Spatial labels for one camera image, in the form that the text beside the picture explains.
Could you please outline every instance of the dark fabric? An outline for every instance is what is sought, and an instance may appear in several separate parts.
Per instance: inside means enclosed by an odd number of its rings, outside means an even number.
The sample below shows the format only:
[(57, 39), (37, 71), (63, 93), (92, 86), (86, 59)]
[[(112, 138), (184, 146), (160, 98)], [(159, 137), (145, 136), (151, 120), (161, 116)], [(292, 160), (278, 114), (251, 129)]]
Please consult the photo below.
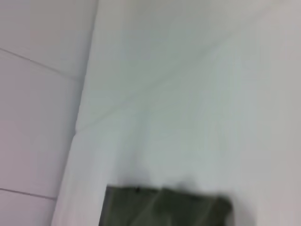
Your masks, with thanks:
[(231, 212), (219, 196), (108, 187), (99, 226), (225, 226)]

